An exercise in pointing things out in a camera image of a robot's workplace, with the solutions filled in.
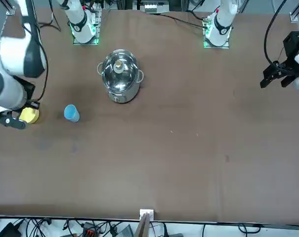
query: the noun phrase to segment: yellow object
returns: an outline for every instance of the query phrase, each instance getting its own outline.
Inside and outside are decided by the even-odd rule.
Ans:
[[[22,110],[19,119],[27,123],[34,123],[39,118],[39,116],[40,116],[39,110],[26,107]]]

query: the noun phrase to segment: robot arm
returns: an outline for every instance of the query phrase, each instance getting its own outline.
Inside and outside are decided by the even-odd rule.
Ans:
[[[26,104],[38,106],[31,99],[35,86],[17,76],[38,78],[46,69],[40,46],[33,0],[15,0],[21,9],[25,30],[23,38],[0,37],[0,123],[24,128],[23,122],[12,118],[12,111],[19,112]]]
[[[10,74],[38,78],[46,69],[46,61],[39,45],[40,31],[33,0],[15,0],[21,9],[21,21],[25,30],[22,39],[2,37],[0,39],[0,57],[3,68]]]
[[[221,0],[218,12],[213,12],[210,16],[212,26],[206,35],[206,38],[212,45],[220,47],[226,43],[237,11],[238,5],[236,0]]]
[[[263,71],[261,88],[266,88],[275,79],[283,78],[282,87],[287,87],[293,82],[295,88],[299,89],[299,31],[290,32],[283,40],[283,45],[287,59],[282,63],[274,61],[274,65],[269,65]]]

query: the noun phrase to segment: brown table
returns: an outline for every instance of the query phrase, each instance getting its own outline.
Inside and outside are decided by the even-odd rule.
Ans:
[[[299,224],[299,91],[259,87],[271,15],[238,15],[229,50],[203,49],[200,29],[137,11],[111,11],[99,46],[73,46],[64,12],[56,16],[62,33],[42,30],[40,120],[24,131],[0,125],[0,214],[137,219],[152,208],[160,220]],[[271,59],[296,28],[278,16]],[[16,17],[5,32],[23,35]],[[96,71],[118,48],[145,73],[124,105]],[[32,80],[37,95],[43,78]],[[71,103],[79,123],[63,117]]]

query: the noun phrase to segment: blue cup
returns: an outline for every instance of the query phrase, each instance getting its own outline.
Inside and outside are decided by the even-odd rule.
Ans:
[[[79,112],[74,105],[67,105],[64,111],[64,116],[71,122],[78,122],[80,119]]]

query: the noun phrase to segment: black cable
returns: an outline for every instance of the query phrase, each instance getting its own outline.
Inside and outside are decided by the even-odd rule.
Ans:
[[[194,11],[197,7],[202,6],[205,0],[200,0],[199,3],[192,9]]]
[[[28,227],[29,227],[30,222],[31,222],[31,219],[27,222],[27,225],[26,225],[26,230],[25,230],[26,237],[29,237],[29,235],[28,235]]]
[[[65,225],[67,225],[67,228],[68,228],[68,231],[69,231],[70,235],[71,235],[72,237],[80,237],[80,236],[82,236],[83,233],[81,233],[79,236],[76,236],[76,235],[74,235],[74,234],[71,232],[70,227],[69,227],[69,222],[70,222],[70,221],[71,221],[71,220],[68,220],[68,219],[67,219],[66,222],[65,222],[65,224],[64,224],[64,227],[65,227]],[[72,221],[77,222],[77,223],[81,226],[82,229],[84,228],[84,224],[83,224],[83,223],[80,223],[78,220],[74,219],[74,220],[72,220]]]
[[[182,23],[185,23],[185,24],[188,24],[188,25],[191,25],[191,26],[195,26],[195,27],[207,29],[206,26],[197,25],[197,24],[194,24],[194,23],[191,23],[191,22],[187,22],[187,21],[184,21],[184,20],[172,17],[172,16],[167,16],[167,15],[164,15],[164,14],[156,14],[156,15],[157,16],[165,16],[165,17],[171,18],[171,19],[176,20],[176,21],[180,21]]]
[[[266,30],[266,34],[264,36],[264,41],[263,41],[263,51],[264,51],[264,55],[267,59],[267,61],[269,62],[269,64],[274,67],[276,70],[280,71],[280,72],[284,72],[284,73],[288,73],[288,72],[291,72],[291,70],[287,70],[287,69],[282,69],[280,67],[278,67],[277,65],[275,65],[269,58],[268,56],[268,53],[267,53],[267,38],[268,38],[268,33],[269,33],[269,30],[274,22],[274,20],[276,19],[277,15],[279,14],[281,8],[283,7],[283,5],[286,3],[287,0],[283,0],[282,3],[280,4],[279,8],[277,9],[277,11],[275,12],[275,14],[273,15],[268,27],[267,27],[267,30]]]
[[[205,230],[205,226],[206,226],[206,225],[203,225],[202,237],[204,237],[204,230]]]
[[[279,59],[280,59],[280,57],[281,57],[281,54],[282,54],[282,51],[283,51],[283,49],[284,49],[284,46],[283,46],[283,48],[281,49],[281,51],[280,51],[280,54],[279,54],[279,57],[278,57],[278,60],[277,61],[279,61]]]
[[[111,229],[112,228],[114,228],[114,227],[117,227],[120,223],[122,223],[123,221],[120,221],[119,223],[117,223],[116,225],[114,225],[114,226],[111,226],[110,225],[110,230],[109,231],[107,231],[102,237],[105,237],[110,231],[111,231]]]
[[[45,90],[46,90],[47,79],[48,79],[48,59],[47,59],[47,55],[46,55],[46,52],[45,52],[45,49],[44,49],[43,45],[35,38],[34,34],[31,31],[29,31],[29,29],[27,29],[23,24],[22,24],[22,28],[24,30],[26,30],[32,36],[32,38],[35,40],[35,42],[42,49],[44,57],[45,57],[45,61],[46,61],[46,76],[45,76],[43,91],[42,91],[42,93],[41,93],[41,95],[39,96],[38,99],[31,100],[31,102],[37,102],[37,101],[40,101],[42,99],[42,97],[44,96]]]
[[[41,234],[41,237],[46,237],[46,235],[42,232],[41,230],[41,225],[45,222],[44,220],[40,220],[39,222],[37,222],[37,220],[35,220],[36,222],[36,227],[37,227],[37,230],[36,230],[36,236],[38,236],[38,231],[40,231],[40,234]]]
[[[51,21],[50,22],[39,22],[40,24],[40,28],[43,28],[43,27],[52,27],[52,28],[55,28],[56,30],[58,30],[59,32],[61,32],[61,28],[60,28],[60,25],[55,17],[55,13],[54,13],[54,10],[53,10],[53,7],[52,7],[52,3],[51,3],[51,0],[48,0],[49,2],[49,7],[50,7],[50,11],[51,11],[51,14],[52,14],[52,18],[51,18]],[[58,27],[52,25],[52,22],[53,20],[55,20],[56,24]]]
[[[205,19],[205,17],[203,17],[203,18],[198,17],[193,11],[188,10],[187,12],[190,12],[195,18],[197,18],[200,21],[203,21]]]
[[[240,228],[240,226],[243,226],[243,227],[245,228],[245,231],[242,231],[241,228]],[[248,235],[248,231],[247,231],[246,226],[245,226],[243,223],[238,224],[238,229],[239,229],[243,234],[245,234],[245,236],[247,237],[247,235]]]
[[[258,225],[257,227],[258,227],[258,230],[256,230],[256,231],[248,231],[246,226],[243,223],[238,224],[238,229],[240,230],[241,233],[245,234],[246,236],[248,234],[252,234],[252,235],[258,234],[261,231],[261,226]]]
[[[155,232],[155,228],[154,228],[154,226],[153,226],[153,223],[150,222],[150,224],[151,224],[151,227],[153,228],[154,236],[156,237],[156,232]]]
[[[20,220],[25,220],[25,218],[20,218],[20,219],[17,219],[16,221],[13,222],[13,225],[15,225],[18,221]]]

